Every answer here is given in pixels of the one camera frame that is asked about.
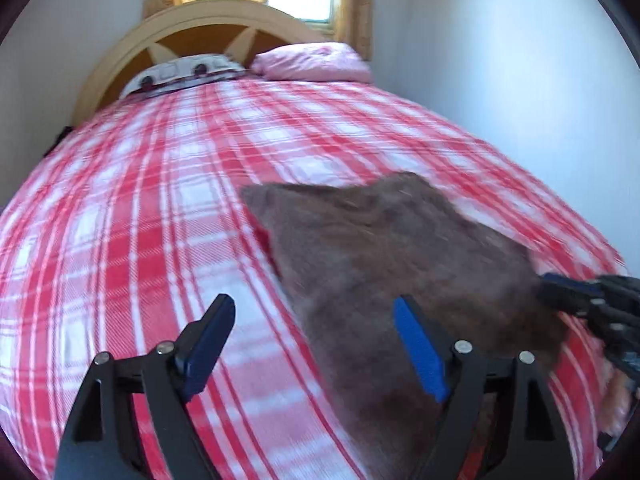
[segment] white pillow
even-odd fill
[[[124,87],[120,99],[133,92],[157,95],[157,91],[165,93],[211,81],[235,79],[244,75],[245,71],[242,65],[222,54],[178,57],[137,74]]]

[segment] wooden headboard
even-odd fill
[[[118,99],[139,72],[175,56],[226,54],[250,66],[277,46],[326,41],[293,16],[249,0],[199,0],[159,12],[120,40],[84,83],[72,124]]]

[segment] bed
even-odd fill
[[[88,363],[146,353],[199,319],[216,294],[238,308],[207,389],[189,405],[222,478],[365,478],[332,412],[238,190],[285,181],[341,186],[393,171],[426,177],[469,218],[527,246],[539,272],[625,273],[607,241],[491,145],[421,106],[350,82],[215,82],[118,101],[171,56],[256,54],[322,41],[298,20],[240,0],[166,10],[131,31],[87,80],[78,128],[0,218],[0,426],[52,478]],[[577,478],[600,465],[606,366],[576,321],[550,387]],[[167,478],[143,402],[155,478]]]

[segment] brown cloth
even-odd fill
[[[412,294],[431,319],[489,355],[530,350],[548,370],[564,324],[534,298],[527,251],[466,220],[413,173],[364,187],[242,190],[338,418],[373,479],[408,477],[436,435],[392,316]]]

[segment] metal pin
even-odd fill
[[[161,343],[158,343],[158,346],[156,346],[156,351],[160,355],[164,355],[164,354],[170,354],[171,352],[173,352],[174,348],[175,348],[175,345],[173,341],[162,341]]]
[[[459,341],[456,341],[455,345],[453,345],[453,348],[455,348],[456,352],[458,352],[459,354],[468,354],[474,349],[474,346],[469,341],[461,339]]]
[[[526,365],[532,365],[533,362],[536,360],[535,356],[527,350],[520,352],[519,357],[520,357],[520,360]]]
[[[94,363],[97,365],[103,365],[111,359],[111,354],[109,352],[100,352],[94,358]]]

